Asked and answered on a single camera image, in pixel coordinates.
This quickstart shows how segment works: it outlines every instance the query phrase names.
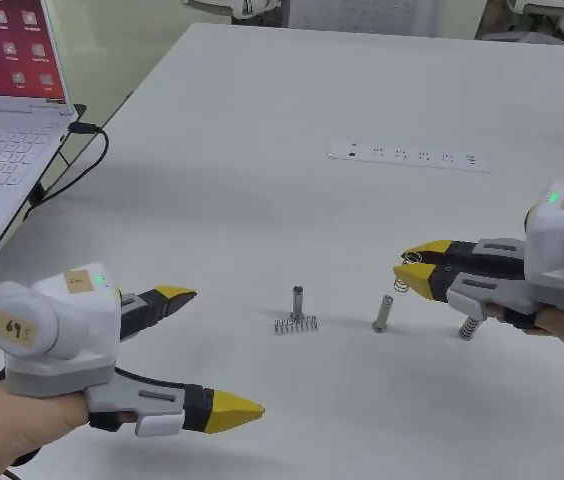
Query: metal bolt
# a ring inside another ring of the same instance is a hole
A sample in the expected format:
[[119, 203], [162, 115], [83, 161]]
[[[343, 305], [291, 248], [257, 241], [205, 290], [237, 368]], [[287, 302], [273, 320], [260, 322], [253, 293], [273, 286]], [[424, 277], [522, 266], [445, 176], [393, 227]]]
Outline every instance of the metal bolt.
[[389, 314], [391, 313], [391, 308], [393, 307], [393, 297], [391, 295], [385, 295], [382, 298], [382, 304], [380, 305], [380, 311], [378, 312], [378, 317], [373, 322], [373, 331], [375, 333], [384, 333], [387, 331], [389, 323]]
[[302, 303], [304, 301], [304, 288], [296, 286], [293, 288], [293, 313], [291, 319], [299, 322], [304, 314], [302, 313]]

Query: laptop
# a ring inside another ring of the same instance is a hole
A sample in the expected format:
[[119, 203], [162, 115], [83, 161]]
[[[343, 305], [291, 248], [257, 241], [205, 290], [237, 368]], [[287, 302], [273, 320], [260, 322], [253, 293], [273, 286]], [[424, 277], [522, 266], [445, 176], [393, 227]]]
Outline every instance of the laptop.
[[77, 118], [44, 0], [0, 0], [0, 239]]

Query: laptop screen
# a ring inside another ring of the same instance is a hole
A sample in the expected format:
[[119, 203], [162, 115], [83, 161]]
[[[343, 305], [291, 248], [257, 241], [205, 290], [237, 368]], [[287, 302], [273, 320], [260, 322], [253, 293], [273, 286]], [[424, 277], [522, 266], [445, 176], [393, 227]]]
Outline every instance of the laptop screen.
[[66, 101], [43, 0], [0, 0], [0, 96]]

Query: power strip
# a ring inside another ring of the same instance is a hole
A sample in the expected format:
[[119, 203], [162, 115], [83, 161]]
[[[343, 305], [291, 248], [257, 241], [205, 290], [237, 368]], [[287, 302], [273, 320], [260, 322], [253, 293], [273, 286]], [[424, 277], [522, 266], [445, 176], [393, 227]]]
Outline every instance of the power strip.
[[475, 153], [458, 153], [426, 148], [404, 149], [356, 142], [333, 142], [329, 157], [354, 162], [386, 163], [409, 167], [445, 168], [491, 173], [486, 159]]

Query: floor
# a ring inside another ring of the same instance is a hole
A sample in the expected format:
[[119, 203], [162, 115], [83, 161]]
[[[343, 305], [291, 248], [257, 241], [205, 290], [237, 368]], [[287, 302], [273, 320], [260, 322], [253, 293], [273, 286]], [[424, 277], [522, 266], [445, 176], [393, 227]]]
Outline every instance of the floor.
[[[229, 19], [187, 7], [182, 0], [47, 0], [71, 100], [88, 107], [85, 121], [106, 122], [192, 23]], [[74, 159], [89, 139], [73, 138]], [[44, 185], [62, 173], [56, 161]], [[5, 241], [21, 226], [15, 222]]]

